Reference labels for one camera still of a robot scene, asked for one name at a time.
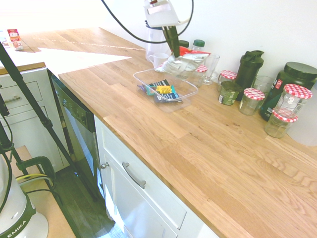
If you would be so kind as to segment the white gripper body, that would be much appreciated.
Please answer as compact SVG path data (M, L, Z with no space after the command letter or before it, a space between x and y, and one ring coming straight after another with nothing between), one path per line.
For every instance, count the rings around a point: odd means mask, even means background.
M176 14L169 0L145 0L144 13L150 27L181 25L182 21Z

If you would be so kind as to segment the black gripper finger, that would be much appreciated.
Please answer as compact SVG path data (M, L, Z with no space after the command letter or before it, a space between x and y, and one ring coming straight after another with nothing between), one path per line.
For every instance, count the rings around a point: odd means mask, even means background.
M162 27L164 37L171 52L174 52L174 33L175 33L175 26L163 26Z
M180 56L178 32L175 26L170 27L171 32L171 45L174 56L177 58Z

